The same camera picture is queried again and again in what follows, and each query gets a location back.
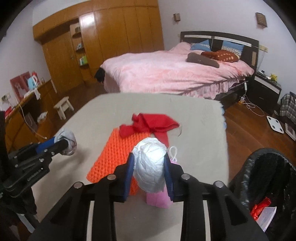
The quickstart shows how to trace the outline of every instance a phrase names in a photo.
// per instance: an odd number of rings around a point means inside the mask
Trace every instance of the wooden wardrobe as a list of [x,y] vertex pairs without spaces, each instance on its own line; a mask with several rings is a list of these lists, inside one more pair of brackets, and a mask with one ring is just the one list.
[[[96,81],[95,73],[108,58],[163,50],[157,0],[86,1],[42,20],[33,34],[60,93]],[[87,64],[81,65],[83,56]]]

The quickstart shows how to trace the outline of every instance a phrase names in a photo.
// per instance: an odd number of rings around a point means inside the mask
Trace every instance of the blue pillow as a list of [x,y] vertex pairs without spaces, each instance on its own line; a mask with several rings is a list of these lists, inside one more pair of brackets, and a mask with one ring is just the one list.
[[232,53],[236,54],[240,58],[241,55],[242,55],[242,51],[244,49],[244,45],[235,44],[235,43],[224,40],[221,49],[232,52]]
[[201,43],[193,44],[190,50],[203,50],[203,51],[211,51],[210,41],[205,40]]

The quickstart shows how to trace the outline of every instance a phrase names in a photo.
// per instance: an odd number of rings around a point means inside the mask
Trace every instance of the pink pouch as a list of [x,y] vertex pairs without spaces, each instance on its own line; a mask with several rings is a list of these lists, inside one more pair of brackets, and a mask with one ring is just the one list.
[[[175,155],[172,156],[171,149],[175,148]],[[170,162],[177,164],[177,148],[175,146],[172,146],[169,149],[169,156],[170,156]],[[166,185],[164,187],[163,192],[158,192],[158,193],[146,193],[146,202],[148,205],[151,206],[156,206],[156,207],[162,207],[162,208],[169,208],[173,201],[170,200],[170,197],[168,196],[168,190],[166,188]]]

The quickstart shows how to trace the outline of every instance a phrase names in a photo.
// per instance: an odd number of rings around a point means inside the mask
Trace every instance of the black headboard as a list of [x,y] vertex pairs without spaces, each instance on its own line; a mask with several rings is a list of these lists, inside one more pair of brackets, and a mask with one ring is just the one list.
[[210,46],[212,51],[220,50],[222,47],[223,40],[234,42],[237,44],[244,45],[244,49],[241,55],[241,60],[247,63],[252,69],[257,69],[258,63],[258,50],[259,41],[250,39],[244,36],[227,34],[220,32],[211,31],[187,31],[181,32],[181,42],[187,43],[200,43],[207,39],[210,40]]

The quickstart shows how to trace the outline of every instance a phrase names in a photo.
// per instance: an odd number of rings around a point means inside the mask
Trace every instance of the black trash can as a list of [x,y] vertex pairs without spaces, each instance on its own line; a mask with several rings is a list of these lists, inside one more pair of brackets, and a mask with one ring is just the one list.
[[266,230],[270,241],[296,240],[296,169],[280,152],[262,148],[253,152],[229,189],[251,211],[265,197],[276,214]]

